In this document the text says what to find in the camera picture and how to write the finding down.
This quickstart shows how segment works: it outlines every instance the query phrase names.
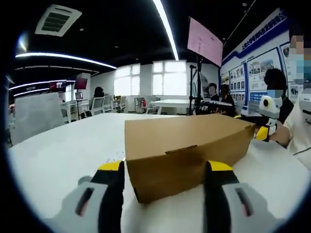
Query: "white shirt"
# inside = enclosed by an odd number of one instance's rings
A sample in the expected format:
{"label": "white shirt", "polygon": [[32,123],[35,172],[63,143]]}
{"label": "white shirt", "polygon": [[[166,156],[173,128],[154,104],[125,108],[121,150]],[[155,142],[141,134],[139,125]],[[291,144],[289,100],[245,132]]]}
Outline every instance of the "white shirt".
{"label": "white shirt", "polygon": [[305,123],[302,111],[299,108],[299,99],[297,99],[292,112],[289,114],[284,122],[284,126],[289,129],[291,141],[287,150],[296,154],[295,157],[302,162],[302,164],[311,170],[311,126]]}

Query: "cardboard box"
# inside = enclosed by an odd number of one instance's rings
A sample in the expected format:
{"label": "cardboard box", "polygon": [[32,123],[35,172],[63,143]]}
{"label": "cardboard box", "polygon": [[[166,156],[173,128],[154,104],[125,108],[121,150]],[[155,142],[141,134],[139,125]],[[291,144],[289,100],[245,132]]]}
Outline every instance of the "cardboard box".
{"label": "cardboard box", "polygon": [[125,122],[125,156],[140,203],[201,184],[204,164],[233,166],[245,156],[255,125],[219,114]]}

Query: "air conditioning vent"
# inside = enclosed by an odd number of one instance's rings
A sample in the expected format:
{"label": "air conditioning vent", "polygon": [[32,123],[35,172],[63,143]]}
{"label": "air conditioning vent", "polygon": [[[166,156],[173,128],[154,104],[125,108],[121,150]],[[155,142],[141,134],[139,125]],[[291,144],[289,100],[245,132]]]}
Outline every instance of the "air conditioning vent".
{"label": "air conditioning vent", "polygon": [[52,5],[39,21],[35,34],[63,36],[81,15],[77,10]]}

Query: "pink sign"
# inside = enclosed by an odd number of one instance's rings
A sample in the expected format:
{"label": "pink sign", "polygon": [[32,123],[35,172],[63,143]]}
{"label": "pink sign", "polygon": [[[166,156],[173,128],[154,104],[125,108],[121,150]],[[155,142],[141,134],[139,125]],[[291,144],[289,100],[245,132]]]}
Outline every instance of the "pink sign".
{"label": "pink sign", "polygon": [[223,43],[213,33],[193,18],[190,18],[187,48],[205,57],[218,66],[222,65]]}

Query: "black ceiling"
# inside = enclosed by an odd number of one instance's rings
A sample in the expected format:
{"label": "black ceiling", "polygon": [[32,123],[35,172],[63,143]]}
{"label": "black ceiling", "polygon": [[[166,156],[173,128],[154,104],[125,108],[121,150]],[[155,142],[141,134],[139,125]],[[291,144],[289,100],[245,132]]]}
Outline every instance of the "black ceiling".
{"label": "black ceiling", "polygon": [[[228,55],[277,7],[272,1],[255,1],[242,23],[229,38],[253,0],[161,0],[170,23],[179,59],[195,61],[187,51],[189,16],[226,42]],[[25,29],[27,52],[53,52],[79,56],[116,67],[154,60],[174,59],[161,18],[152,0],[57,1],[82,12],[63,37],[34,34],[38,17]],[[44,9],[38,9],[42,15]],[[17,58],[14,69],[29,66],[62,66],[107,72],[103,66],[63,58]],[[28,68],[10,72],[16,84],[75,76],[81,71],[58,68]]]}

